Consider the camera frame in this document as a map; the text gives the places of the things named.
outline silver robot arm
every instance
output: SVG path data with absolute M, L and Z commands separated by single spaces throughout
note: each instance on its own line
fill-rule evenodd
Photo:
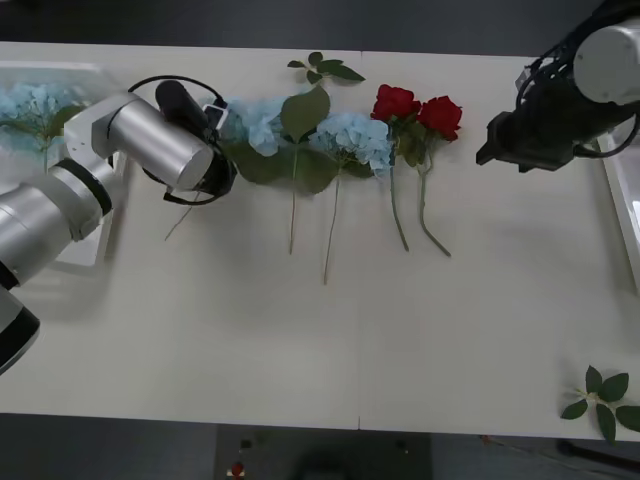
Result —
M 123 197 L 106 159 L 123 152 L 168 187 L 193 190 L 212 148 L 133 93 L 97 103 L 65 124 L 68 156 L 0 195 L 0 374 L 35 341 L 40 322 L 9 290 L 93 232 Z

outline red rose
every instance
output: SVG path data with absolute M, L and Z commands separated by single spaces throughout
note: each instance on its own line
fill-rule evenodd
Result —
M 456 130 L 460 129 L 462 109 L 449 97 L 432 98 L 422 104 L 418 121 L 427 128 L 437 130 L 445 140 L 453 142 L 458 139 Z
M 404 88 L 380 85 L 371 118 L 386 122 L 392 116 L 406 117 L 420 110 L 420 102 L 413 99 L 413 92 Z

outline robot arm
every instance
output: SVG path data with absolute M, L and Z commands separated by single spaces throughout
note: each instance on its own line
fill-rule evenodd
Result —
M 93 232 L 118 205 L 123 186 L 106 159 L 123 152 L 173 189 L 226 194 L 235 169 L 217 147 L 226 104 L 203 111 L 176 81 L 156 90 L 158 111 L 134 93 L 97 103 L 65 124 L 68 155 L 46 175 L 0 195 L 0 374 L 35 341 L 40 322 L 11 293 L 72 241 Z
M 636 127 L 615 151 L 583 146 L 634 116 Z M 527 172 L 557 170 L 574 157 L 604 158 L 631 143 L 639 116 L 640 4 L 608 0 L 530 66 L 515 111 L 491 121 L 476 162 L 497 159 Z

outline hydrangea stem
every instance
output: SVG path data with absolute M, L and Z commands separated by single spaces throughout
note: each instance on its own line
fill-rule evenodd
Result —
M 418 217 L 420 219 L 420 226 L 422 227 L 422 230 L 424 231 L 424 233 L 426 233 L 427 237 L 429 237 L 431 239 L 431 241 L 433 243 L 436 244 L 436 246 L 442 250 L 442 253 L 444 253 L 447 257 L 451 257 L 451 253 L 449 252 L 449 250 L 447 250 L 446 248 L 444 248 L 444 245 L 442 245 L 438 239 L 436 237 L 433 236 L 433 234 L 429 231 L 429 229 L 427 228 L 427 226 L 424 223 L 424 206 L 425 206 L 425 201 L 424 201 L 424 197 L 426 194 L 426 185 L 427 185 L 427 174 L 429 173 L 429 170 L 431 170 L 431 167 L 429 167 L 429 169 L 425 172 L 419 172 L 420 175 L 420 197 L 418 200 Z
M 404 237 L 404 232 L 402 231 L 402 225 L 400 224 L 400 219 L 398 218 L 398 209 L 396 207 L 396 182 L 393 171 L 395 167 L 391 167 L 390 172 L 390 180 L 391 180 L 391 208 L 393 210 L 393 219 L 396 221 L 396 227 L 398 228 L 398 233 L 400 234 L 400 239 L 402 240 L 402 245 L 404 249 L 409 251 L 409 244 L 407 243 L 407 239 Z
M 298 144 L 293 149 L 293 173 L 291 178 L 293 185 L 291 187 L 291 233 L 289 234 L 289 255 L 293 254 L 293 231 L 296 219 L 296 170 L 298 169 Z
M 331 254 L 331 240 L 333 239 L 333 227 L 336 225 L 338 214 L 338 192 L 340 191 L 340 171 L 336 176 L 336 197 L 333 202 L 333 219 L 331 220 L 331 230 L 329 231 L 329 245 L 327 245 L 327 257 L 324 260 L 324 284 L 329 282 L 329 256 Z
M 49 171 L 49 148 L 51 148 L 51 140 L 47 140 L 44 144 L 44 173 Z

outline green leaf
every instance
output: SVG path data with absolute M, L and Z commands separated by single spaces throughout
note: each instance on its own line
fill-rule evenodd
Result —
M 28 135 L 35 136 L 38 134 L 38 132 L 34 128 L 29 126 L 27 123 L 21 122 L 19 120 L 3 120 L 0 122 L 0 127 L 9 127 Z
M 586 381 L 587 393 L 597 392 L 600 390 L 600 387 L 602 387 L 602 375 L 600 375 L 600 372 L 591 365 L 589 365 L 589 368 L 587 369 Z
M 580 418 L 582 415 L 584 415 L 584 412 L 587 411 L 588 406 L 589 404 L 586 400 L 580 400 L 579 402 L 572 403 L 564 409 L 560 417 L 564 418 L 565 420 L 575 420 L 576 418 Z
M 596 405 L 596 413 L 598 414 L 598 425 L 605 440 L 611 445 L 616 443 L 616 418 L 606 405 L 599 403 Z
M 600 389 L 598 396 L 605 402 L 617 402 L 624 397 L 629 388 L 629 374 L 620 373 L 611 378 L 607 378 Z
M 313 52 L 309 55 L 309 63 L 316 67 L 322 61 L 322 52 Z
M 348 173 L 349 175 L 357 178 L 373 177 L 371 167 L 369 167 L 368 164 L 362 164 L 358 161 L 348 161 L 342 166 L 342 169 L 345 171 L 345 173 Z
M 425 133 L 426 129 L 424 125 L 418 122 L 411 123 L 401 130 L 398 142 L 396 143 L 398 148 L 397 153 L 398 155 L 402 155 L 410 167 L 424 163 L 426 148 L 424 142 Z
M 305 133 L 327 118 L 330 108 L 329 95 L 319 85 L 308 93 L 289 97 L 280 113 L 282 128 L 295 143 L 299 143 Z
M 309 83 L 311 85 L 315 85 L 320 80 L 322 80 L 322 75 L 320 75 L 319 73 L 313 72 L 311 70 L 308 70 L 307 71 L 307 80 L 309 80 Z
M 248 142 L 224 144 L 222 149 L 248 182 L 267 185 L 287 175 L 288 156 L 283 149 L 271 157 L 263 157 Z
M 62 107 L 49 122 L 45 136 L 47 138 L 53 138 L 64 135 L 64 124 L 84 110 L 84 108 L 85 107 L 82 105 L 68 105 L 66 107 Z
M 296 185 L 300 190 L 315 195 L 331 184 L 339 170 L 338 162 L 327 154 L 300 147 Z
M 362 82 L 365 79 L 362 75 L 344 65 L 329 65 L 326 73 L 330 73 L 334 77 L 342 78 L 343 80 L 351 80 L 354 82 Z
M 342 60 L 324 60 L 317 65 L 317 69 L 320 73 L 330 73 L 329 69 L 338 67 L 343 63 L 344 62 Z
M 622 426 L 634 432 L 640 432 L 640 407 L 618 407 L 616 418 Z

